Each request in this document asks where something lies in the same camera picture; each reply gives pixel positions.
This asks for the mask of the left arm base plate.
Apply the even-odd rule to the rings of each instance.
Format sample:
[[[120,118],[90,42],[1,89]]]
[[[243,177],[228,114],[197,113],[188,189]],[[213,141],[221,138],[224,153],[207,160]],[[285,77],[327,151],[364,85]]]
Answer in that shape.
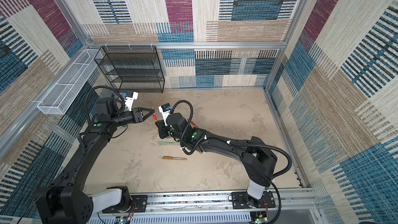
[[[117,205],[102,210],[103,214],[132,214],[144,213],[147,206],[147,195],[130,195],[128,198],[122,198]]]

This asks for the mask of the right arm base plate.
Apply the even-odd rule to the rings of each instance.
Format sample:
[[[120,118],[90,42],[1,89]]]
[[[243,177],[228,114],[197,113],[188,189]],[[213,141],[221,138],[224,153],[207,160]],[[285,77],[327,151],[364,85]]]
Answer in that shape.
[[[248,208],[275,208],[275,198],[271,192],[264,191],[260,199],[251,197],[247,192],[235,191],[231,193],[229,201],[232,202],[234,209]]]

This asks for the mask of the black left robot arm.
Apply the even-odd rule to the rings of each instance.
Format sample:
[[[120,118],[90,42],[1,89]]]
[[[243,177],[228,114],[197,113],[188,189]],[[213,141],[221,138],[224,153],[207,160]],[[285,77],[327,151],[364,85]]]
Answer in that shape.
[[[86,195],[83,188],[96,159],[117,128],[141,123],[155,111],[142,107],[126,111],[124,103],[118,107],[113,97],[100,99],[96,109],[97,118],[78,135],[79,147],[69,163],[49,187],[38,188],[35,193],[35,204],[44,224],[85,224],[92,215],[104,209],[129,211],[132,208],[126,186],[93,196]]]

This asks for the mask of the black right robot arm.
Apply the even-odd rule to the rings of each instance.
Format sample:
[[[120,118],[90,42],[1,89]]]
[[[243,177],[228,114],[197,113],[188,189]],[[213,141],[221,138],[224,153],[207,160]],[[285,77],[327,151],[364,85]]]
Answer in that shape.
[[[279,148],[266,145],[255,136],[250,140],[235,140],[193,128],[179,113],[168,116],[167,121],[158,120],[155,125],[161,139],[170,136],[182,143],[181,149],[186,155],[195,151],[214,152],[242,163],[250,179],[245,195],[247,204],[259,207],[263,203],[263,193],[276,176],[277,156],[274,152],[280,152]]]

